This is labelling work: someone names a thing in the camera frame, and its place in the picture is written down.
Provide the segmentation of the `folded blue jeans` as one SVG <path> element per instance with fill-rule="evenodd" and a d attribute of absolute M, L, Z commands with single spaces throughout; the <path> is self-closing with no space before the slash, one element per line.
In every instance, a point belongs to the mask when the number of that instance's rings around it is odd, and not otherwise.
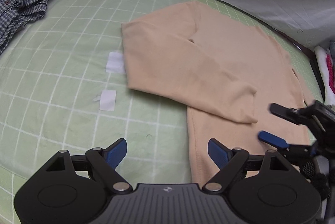
<path fill-rule="evenodd" d="M 334 57 L 335 56 L 335 41 L 334 40 L 331 40 L 329 43 L 329 51 L 332 57 Z"/>

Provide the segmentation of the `green grid bed sheet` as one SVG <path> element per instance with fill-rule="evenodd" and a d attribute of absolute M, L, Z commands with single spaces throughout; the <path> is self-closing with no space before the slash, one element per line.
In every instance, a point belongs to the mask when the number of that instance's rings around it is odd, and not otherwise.
<path fill-rule="evenodd" d="M 84 154 L 127 140 L 117 171 L 137 183 L 189 183 L 186 107 L 127 89 L 107 73 L 122 52 L 121 24 L 188 0 L 51 0 L 43 19 L 1 54 L 1 223 L 18 223 L 17 190 L 59 150 Z M 258 21 L 217 0 L 196 0 L 245 25 Z M 93 99 L 116 90 L 114 111 Z"/>

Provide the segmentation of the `folded white garment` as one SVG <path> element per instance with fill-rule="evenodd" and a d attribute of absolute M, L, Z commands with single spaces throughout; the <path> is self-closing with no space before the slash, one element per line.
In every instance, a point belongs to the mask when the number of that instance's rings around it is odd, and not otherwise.
<path fill-rule="evenodd" d="M 316 54 L 318 68 L 321 73 L 322 81 L 325 86 L 325 100 L 324 103 L 331 108 L 334 108 L 334 93 L 331 91 L 328 81 L 329 81 L 329 73 L 326 65 L 326 54 L 329 54 L 324 48 L 317 46 L 314 48 L 314 52 Z"/>

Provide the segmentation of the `small white paper scrap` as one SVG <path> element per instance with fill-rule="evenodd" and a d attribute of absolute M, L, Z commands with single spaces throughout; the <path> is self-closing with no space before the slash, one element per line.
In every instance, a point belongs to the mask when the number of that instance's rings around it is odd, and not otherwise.
<path fill-rule="evenodd" d="M 99 109 L 101 111 L 114 111 L 116 90 L 103 90 L 100 96 L 93 99 L 93 102 L 99 102 Z"/>

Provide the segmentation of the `beige long sleeve shirt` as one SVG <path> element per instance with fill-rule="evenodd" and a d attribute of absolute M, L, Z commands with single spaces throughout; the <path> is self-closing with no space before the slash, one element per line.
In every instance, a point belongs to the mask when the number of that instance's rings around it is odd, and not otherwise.
<path fill-rule="evenodd" d="M 307 128 L 272 115 L 272 103 L 313 102 L 289 54 L 263 29 L 247 26 L 198 1 L 168 6 L 121 26 L 127 85 L 187 107 L 192 181 L 205 184 L 218 168 L 210 139 L 263 154 L 267 131 L 309 144 Z"/>

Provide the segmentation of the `folded red striped garment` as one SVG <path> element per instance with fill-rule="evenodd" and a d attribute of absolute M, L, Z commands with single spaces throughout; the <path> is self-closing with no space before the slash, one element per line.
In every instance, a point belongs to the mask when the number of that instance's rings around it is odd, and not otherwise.
<path fill-rule="evenodd" d="M 333 64 L 332 64 L 332 58 L 330 54 L 326 54 L 326 65 L 328 68 L 328 73 L 329 73 L 329 81 L 328 85 L 333 93 L 335 93 L 335 87 L 334 87 L 334 69 L 333 69 Z"/>

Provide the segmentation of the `white paper label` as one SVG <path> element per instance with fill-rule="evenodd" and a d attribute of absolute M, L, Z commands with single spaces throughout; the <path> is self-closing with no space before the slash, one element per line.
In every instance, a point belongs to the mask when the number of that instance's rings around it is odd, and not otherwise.
<path fill-rule="evenodd" d="M 110 52 L 106 64 L 107 73 L 125 74 L 124 56 L 119 52 Z"/>

